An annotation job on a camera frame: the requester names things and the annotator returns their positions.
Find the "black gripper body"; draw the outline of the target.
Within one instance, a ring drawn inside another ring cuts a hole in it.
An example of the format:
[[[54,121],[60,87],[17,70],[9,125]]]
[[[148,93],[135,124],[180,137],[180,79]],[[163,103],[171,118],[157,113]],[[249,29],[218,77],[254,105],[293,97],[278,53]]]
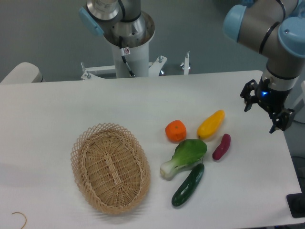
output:
[[[260,79],[255,95],[258,98],[258,105],[268,113],[280,113],[290,90],[277,91],[267,86],[269,79]]]

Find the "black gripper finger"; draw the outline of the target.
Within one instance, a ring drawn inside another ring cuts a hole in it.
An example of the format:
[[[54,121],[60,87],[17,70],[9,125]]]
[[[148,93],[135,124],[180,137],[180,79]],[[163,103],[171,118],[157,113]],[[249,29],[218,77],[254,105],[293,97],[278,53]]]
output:
[[[255,94],[257,87],[258,84],[255,80],[251,80],[244,85],[240,93],[240,97],[244,99],[244,112],[249,111],[253,104],[258,103],[258,98]]]
[[[272,120],[272,127],[269,131],[269,133],[273,133],[276,130],[285,131],[287,128],[289,128],[294,120],[295,117],[295,110],[294,109],[286,109],[282,108],[280,112],[278,113],[270,113],[269,114],[270,119]]]

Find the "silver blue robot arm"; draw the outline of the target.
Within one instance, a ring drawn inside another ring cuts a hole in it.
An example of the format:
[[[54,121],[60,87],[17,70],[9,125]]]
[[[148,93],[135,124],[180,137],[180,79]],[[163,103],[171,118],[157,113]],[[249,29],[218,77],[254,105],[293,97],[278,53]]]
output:
[[[305,20],[291,17],[299,0],[258,0],[251,7],[235,5],[227,13],[223,33],[268,61],[259,82],[246,83],[240,96],[245,110],[253,104],[272,120],[271,132],[291,126],[296,111],[284,103],[305,65]],[[89,0],[79,9],[87,29],[112,46],[116,76],[158,76],[164,57],[149,65],[148,44],[155,32],[152,18],[138,0]]]

